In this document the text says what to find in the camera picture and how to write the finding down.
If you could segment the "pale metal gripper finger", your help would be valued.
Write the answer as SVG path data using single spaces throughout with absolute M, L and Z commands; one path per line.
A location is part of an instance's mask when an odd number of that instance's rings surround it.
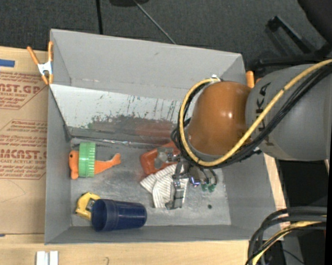
M 179 197 L 180 197 L 180 181 L 174 180 L 171 184 L 170 200 L 165 203 L 165 207 L 168 210 L 176 209 L 179 207 Z
M 189 188 L 189 179 L 188 178 L 184 178 L 180 180 L 180 186 L 181 186 L 181 197 L 180 197 L 180 208 L 183 207 L 184 203 L 185 203 L 185 198 L 186 198 L 186 194 Z

